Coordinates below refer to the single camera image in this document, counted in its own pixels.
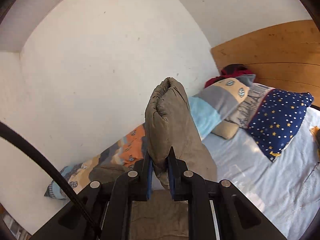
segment wooden plank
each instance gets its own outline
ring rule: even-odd
[[[283,23],[227,41],[211,53],[218,68],[234,63],[320,65],[320,32],[312,20]]]
[[[267,78],[257,78],[255,82],[269,86],[269,87],[274,87],[274,88],[292,91],[292,92],[298,92],[298,93],[309,92],[315,98],[312,104],[320,107],[320,88],[317,86],[308,85],[308,84],[299,83],[299,82],[292,82],[287,80],[267,79]]]
[[[302,63],[261,63],[247,65],[257,78],[299,82],[320,89],[320,66]]]

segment mattress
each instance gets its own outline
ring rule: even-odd
[[[320,111],[309,107],[299,132],[274,163],[243,129],[231,140],[210,134],[203,141],[217,164],[218,180],[229,179],[288,240],[302,236],[320,207],[320,170],[306,180],[319,161],[309,131],[316,125]]]

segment folded brown cloth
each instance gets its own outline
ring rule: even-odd
[[[204,179],[216,181],[217,166],[201,139],[190,114],[186,92],[174,78],[166,78],[153,91],[145,112],[148,152],[156,176],[169,188],[165,158],[173,146],[177,159]]]

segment star pattern pillow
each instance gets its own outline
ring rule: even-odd
[[[313,101],[310,93],[273,89],[263,99],[246,130],[274,162],[297,134]]]

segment beige cushion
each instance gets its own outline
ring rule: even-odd
[[[223,120],[212,130],[212,133],[219,135],[225,139],[231,139],[236,134],[238,129],[239,126],[236,123],[231,123]]]

